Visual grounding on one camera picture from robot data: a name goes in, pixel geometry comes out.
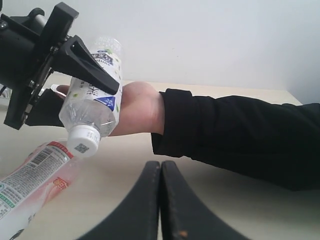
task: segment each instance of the black curved object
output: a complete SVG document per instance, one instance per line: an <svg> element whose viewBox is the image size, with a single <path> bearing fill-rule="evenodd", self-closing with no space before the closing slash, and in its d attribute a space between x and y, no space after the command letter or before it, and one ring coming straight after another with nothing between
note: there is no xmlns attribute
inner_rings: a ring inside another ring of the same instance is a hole
<svg viewBox="0 0 320 240"><path fill-rule="evenodd" d="M120 205L78 240L157 240L160 171L159 162L147 162Z"/></svg>
<svg viewBox="0 0 320 240"><path fill-rule="evenodd" d="M162 163L159 200L164 240L248 240L200 201L173 161Z"/></svg>

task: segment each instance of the clear plastic bottle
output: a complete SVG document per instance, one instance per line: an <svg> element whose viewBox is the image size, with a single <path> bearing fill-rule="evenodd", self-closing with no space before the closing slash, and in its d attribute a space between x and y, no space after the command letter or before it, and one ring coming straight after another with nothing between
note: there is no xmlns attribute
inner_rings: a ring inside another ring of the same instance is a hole
<svg viewBox="0 0 320 240"><path fill-rule="evenodd" d="M119 82L116 95L110 95L77 78L70 88L59 118L68 131L67 148L75 156L93 156L101 138L107 137L119 122L122 97L122 46L114 38L99 37L90 49L103 69Z"/></svg>

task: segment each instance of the barcode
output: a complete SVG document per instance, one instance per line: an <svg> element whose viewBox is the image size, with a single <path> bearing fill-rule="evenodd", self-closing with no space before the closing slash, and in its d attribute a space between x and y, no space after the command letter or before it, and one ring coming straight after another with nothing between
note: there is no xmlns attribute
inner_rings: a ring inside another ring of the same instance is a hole
<svg viewBox="0 0 320 240"><path fill-rule="evenodd" d="M37 154L37 156L31 161L31 163L39 165L52 153L52 150L45 148Z"/></svg>
<svg viewBox="0 0 320 240"><path fill-rule="evenodd" d="M78 152L84 154L86 151L89 150L89 147L87 147L87 146L83 145L82 143L80 143L80 144L79 144L78 146L76 146L74 149L77 150Z"/></svg>

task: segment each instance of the white table surface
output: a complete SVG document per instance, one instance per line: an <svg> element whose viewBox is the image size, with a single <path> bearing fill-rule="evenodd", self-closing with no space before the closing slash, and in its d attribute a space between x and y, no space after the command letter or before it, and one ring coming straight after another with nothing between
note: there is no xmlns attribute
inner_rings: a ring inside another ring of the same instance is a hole
<svg viewBox="0 0 320 240"><path fill-rule="evenodd" d="M70 78L52 76L52 83ZM153 83L159 91L185 89L193 95L240 95L270 103L300 104L281 90ZM0 111L3 123L5 111ZM0 176L16 169L38 145L65 138L57 127L20 131L0 125ZM19 240L74 240L98 224L130 191L147 161L174 160L200 199L225 222L253 240L319 240L320 191L290 192L277 186L208 166L189 158L153 155L149 134L103 139L86 160L78 179L36 215Z"/></svg>

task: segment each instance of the black sleeve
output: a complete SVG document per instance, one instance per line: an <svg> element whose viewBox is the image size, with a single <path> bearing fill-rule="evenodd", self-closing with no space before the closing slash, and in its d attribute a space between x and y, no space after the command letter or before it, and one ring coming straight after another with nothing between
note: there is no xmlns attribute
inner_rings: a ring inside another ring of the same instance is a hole
<svg viewBox="0 0 320 240"><path fill-rule="evenodd" d="M161 94L164 133L151 135L154 154L187 156L291 190L320 187L320 104Z"/></svg>

